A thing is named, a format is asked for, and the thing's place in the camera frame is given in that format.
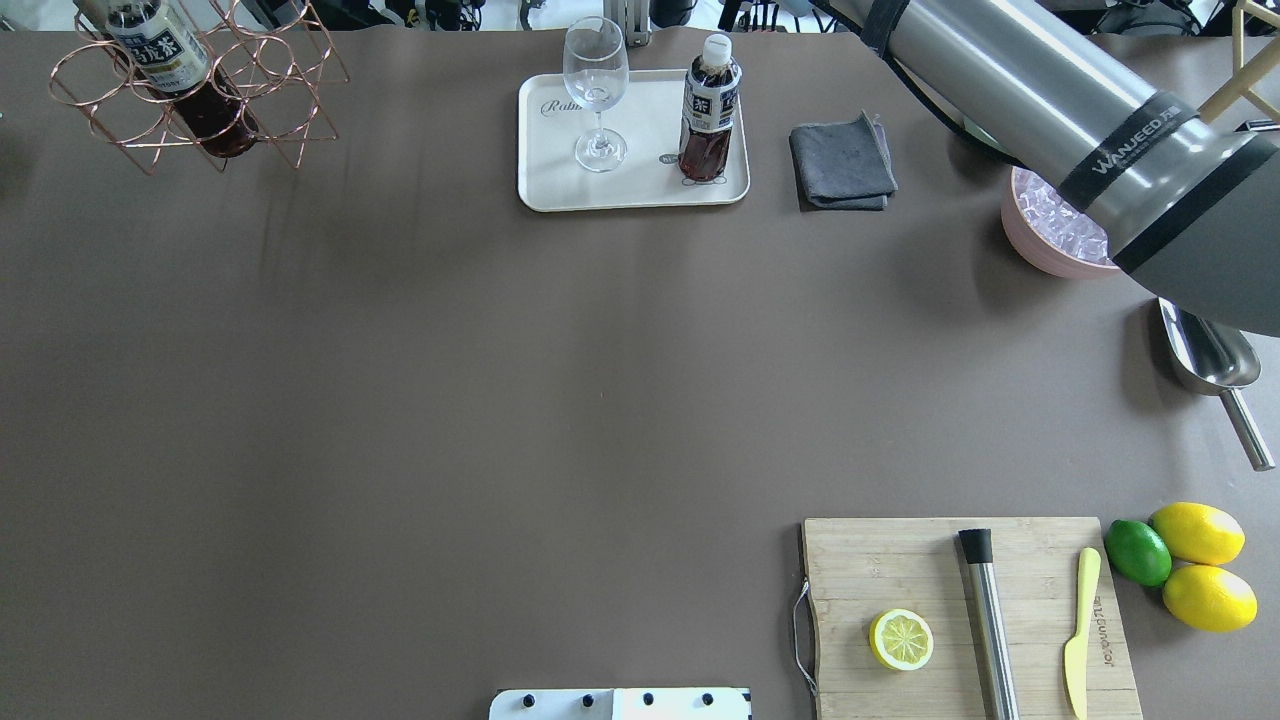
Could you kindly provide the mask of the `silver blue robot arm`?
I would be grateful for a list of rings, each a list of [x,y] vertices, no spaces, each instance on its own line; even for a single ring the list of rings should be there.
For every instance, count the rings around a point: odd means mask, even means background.
[[[832,1],[1105,228],[1149,292],[1257,334],[1279,328],[1277,145],[1222,132],[1033,1]]]

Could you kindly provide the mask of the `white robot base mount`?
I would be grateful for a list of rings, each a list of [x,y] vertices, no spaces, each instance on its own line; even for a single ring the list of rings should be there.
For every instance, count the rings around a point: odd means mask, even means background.
[[[736,687],[508,689],[489,719],[751,719],[753,698]]]

